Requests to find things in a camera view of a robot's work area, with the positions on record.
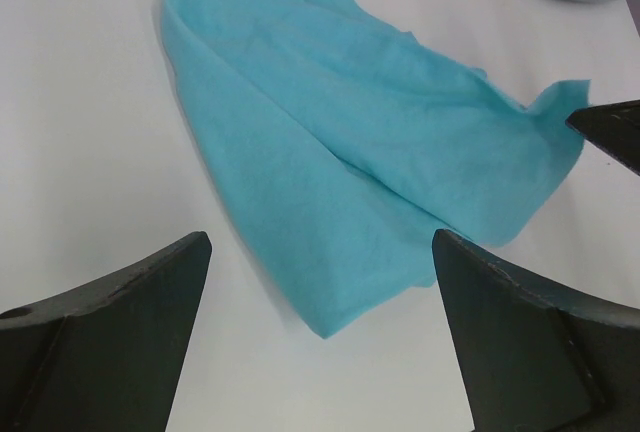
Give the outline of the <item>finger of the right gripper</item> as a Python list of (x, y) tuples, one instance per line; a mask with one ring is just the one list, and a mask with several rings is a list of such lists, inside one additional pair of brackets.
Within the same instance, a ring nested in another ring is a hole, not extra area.
[(627, 169), (640, 171), (640, 104), (638, 100), (591, 106), (566, 120), (572, 130)]

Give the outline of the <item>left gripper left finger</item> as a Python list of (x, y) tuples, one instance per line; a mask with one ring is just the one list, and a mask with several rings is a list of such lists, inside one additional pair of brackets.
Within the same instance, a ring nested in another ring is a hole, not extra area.
[(193, 232), (1, 315), (4, 431), (163, 431), (212, 246)]

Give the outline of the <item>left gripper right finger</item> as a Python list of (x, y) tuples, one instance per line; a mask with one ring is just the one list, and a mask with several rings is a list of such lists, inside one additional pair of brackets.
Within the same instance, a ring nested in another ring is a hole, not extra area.
[(439, 230), (437, 281), (477, 431), (636, 431), (639, 312)]

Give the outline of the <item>teal t-shirt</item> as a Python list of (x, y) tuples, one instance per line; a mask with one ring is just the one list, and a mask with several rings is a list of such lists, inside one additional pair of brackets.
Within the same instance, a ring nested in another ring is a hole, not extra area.
[(588, 81), (520, 104), (355, 0), (162, 0), (161, 36), (236, 231), (323, 338), (432, 285), (436, 231), (512, 241), (583, 149)]

